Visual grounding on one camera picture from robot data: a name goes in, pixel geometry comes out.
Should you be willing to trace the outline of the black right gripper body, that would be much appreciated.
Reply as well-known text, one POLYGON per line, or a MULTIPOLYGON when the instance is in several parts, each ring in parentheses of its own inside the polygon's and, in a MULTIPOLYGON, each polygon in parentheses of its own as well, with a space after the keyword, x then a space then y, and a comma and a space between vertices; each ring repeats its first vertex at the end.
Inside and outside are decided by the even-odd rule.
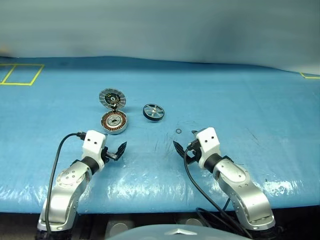
POLYGON ((187 163, 193 163, 193 162, 199 162, 202 153, 201 153, 201 144, 198 139, 193 140, 190 142, 186 148, 187 152, 191 152, 193 154, 193 157, 190 157, 189 155, 186 156, 186 162, 187 163))

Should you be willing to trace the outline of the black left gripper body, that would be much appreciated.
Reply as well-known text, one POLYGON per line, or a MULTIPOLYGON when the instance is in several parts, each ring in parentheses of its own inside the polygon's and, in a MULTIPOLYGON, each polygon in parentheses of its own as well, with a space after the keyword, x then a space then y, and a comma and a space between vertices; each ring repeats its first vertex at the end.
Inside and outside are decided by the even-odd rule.
POLYGON ((110 159, 117 161, 118 155, 108 151, 108 147, 105 146, 101 151, 101 159, 104 163, 108 163, 110 159))

